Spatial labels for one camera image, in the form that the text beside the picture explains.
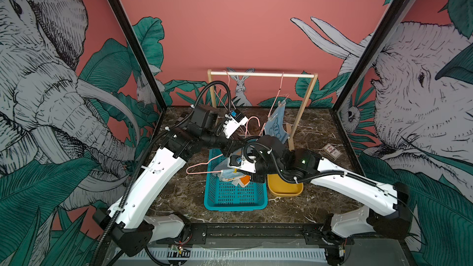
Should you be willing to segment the white orange lion towel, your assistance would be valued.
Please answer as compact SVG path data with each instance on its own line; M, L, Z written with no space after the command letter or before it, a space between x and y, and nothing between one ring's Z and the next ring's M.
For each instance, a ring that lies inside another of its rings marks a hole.
M234 179L232 181L232 184L235 187L245 188L246 186L249 185L250 182L251 182L251 177L250 176L243 176L243 177L240 177L238 179Z

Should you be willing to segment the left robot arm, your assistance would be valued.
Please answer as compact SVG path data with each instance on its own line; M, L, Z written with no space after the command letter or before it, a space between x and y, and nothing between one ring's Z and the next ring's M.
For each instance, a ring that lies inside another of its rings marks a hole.
M216 124L217 109L200 103L204 94L214 86L222 86L227 94L229 108L220 124ZM110 242L120 248L114 257L118 259L123 254L135 256L152 241L181 235L185 227L183 218L174 214L147 217L146 213L167 183L194 154L202 149L219 149L224 156L229 156L245 144L235 131L246 118L238 110L231 109L231 105L228 85L223 81L212 81L197 96L191 113L152 140L152 147L160 145L152 162L142 171L144 159L141 158L124 195L108 209L99 209L94 214L103 234L92 256L92 266L103 263Z

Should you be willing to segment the blue towel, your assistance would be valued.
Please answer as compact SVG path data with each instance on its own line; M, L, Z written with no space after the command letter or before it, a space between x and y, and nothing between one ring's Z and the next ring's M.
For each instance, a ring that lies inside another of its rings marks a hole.
M265 135L276 137L282 144L289 139L289 134L284 129L284 115L286 102L278 102L278 107L268 118L264 127Z
M218 177L218 179L221 182L232 182L237 179L241 179L242 177L245 177L245 174L242 172L239 172L237 169L228 167L228 159L224 158L223 161L221 161L214 169L215 171L215 176Z

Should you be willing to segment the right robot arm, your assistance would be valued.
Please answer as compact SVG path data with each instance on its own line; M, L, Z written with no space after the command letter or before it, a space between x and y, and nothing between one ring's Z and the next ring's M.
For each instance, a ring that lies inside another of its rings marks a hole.
M255 182L276 174L288 184L310 183L362 204L354 211L328 217L323 231L340 238L364 233L396 240L408 236L413 214L407 206L410 191L405 184L370 180L309 149L290 150L269 135L246 143L241 151L239 169Z

